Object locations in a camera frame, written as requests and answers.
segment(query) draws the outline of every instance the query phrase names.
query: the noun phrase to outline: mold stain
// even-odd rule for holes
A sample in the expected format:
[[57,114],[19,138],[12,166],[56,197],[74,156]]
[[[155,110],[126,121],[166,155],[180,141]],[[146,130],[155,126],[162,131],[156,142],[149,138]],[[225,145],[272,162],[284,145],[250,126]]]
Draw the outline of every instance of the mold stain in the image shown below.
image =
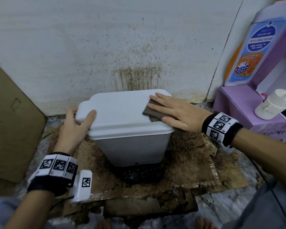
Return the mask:
[[155,89],[160,85],[161,67],[147,66],[120,68],[118,73],[123,91]]

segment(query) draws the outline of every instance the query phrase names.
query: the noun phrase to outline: white hand graphic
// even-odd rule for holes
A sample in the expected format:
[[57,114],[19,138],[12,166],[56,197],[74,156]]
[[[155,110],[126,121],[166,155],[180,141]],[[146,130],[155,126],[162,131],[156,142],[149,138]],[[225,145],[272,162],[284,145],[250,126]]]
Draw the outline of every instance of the white hand graphic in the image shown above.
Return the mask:
[[239,65],[238,65],[238,68],[241,68],[241,67],[245,67],[247,66],[248,64],[246,63],[246,61],[244,62],[241,62]]

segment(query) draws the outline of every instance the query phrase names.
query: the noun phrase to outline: brown cleaning cloth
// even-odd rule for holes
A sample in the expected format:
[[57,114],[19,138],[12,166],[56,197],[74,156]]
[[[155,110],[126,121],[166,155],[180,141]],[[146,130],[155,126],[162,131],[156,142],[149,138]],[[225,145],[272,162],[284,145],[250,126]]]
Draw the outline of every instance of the brown cleaning cloth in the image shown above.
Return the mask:
[[[161,104],[159,104],[159,103],[157,103],[156,101],[153,101],[153,100],[149,100],[149,103],[150,104],[155,104],[155,105],[158,105],[158,106],[163,106],[163,105],[161,105]],[[151,122],[162,121],[162,117],[172,117],[172,118],[174,118],[171,115],[167,115],[167,114],[164,114],[164,113],[152,110],[152,109],[150,109],[147,106],[144,109],[144,111],[142,112],[142,114],[146,115],[146,116],[149,116],[149,119],[150,119]],[[186,132],[186,131],[184,131],[182,129],[179,129],[179,128],[174,128],[174,130],[175,130],[176,133],[179,133],[179,134],[184,134]]]

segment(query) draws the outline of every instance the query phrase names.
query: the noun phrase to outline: person's left hand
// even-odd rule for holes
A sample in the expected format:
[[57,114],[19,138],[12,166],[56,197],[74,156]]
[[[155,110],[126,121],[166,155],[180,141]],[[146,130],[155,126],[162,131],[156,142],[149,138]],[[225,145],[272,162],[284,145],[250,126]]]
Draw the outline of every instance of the person's left hand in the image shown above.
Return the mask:
[[59,138],[53,152],[64,152],[73,156],[75,150],[86,137],[88,129],[96,118],[96,111],[92,110],[89,112],[81,125],[77,125],[74,121],[74,113],[76,111],[77,107],[67,110],[65,123],[60,128]]

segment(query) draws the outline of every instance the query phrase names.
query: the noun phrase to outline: floor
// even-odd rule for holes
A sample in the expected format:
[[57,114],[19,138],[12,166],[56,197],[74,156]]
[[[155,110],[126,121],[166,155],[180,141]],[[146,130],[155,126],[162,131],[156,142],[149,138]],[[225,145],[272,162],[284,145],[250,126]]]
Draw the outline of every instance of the floor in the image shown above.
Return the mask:
[[[45,130],[51,127],[58,127],[64,122],[63,118],[50,117],[46,124]],[[29,165],[25,179],[16,189],[16,195],[22,197],[26,192],[26,180],[37,169],[38,164],[43,159],[50,140],[50,135],[44,137],[38,145],[37,151]],[[178,227],[193,228],[196,215],[201,215],[213,222],[217,228],[221,228],[222,224],[237,219],[244,208],[257,190],[257,173],[251,161],[241,152],[239,164],[245,177],[248,179],[250,186],[239,189],[232,189],[221,193],[204,194],[196,196],[198,203],[198,212],[193,212],[187,215],[167,216],[162,219],[148,220],[142,227],[144,228],[163,228],[163,225],[170,227],[178,224]]]

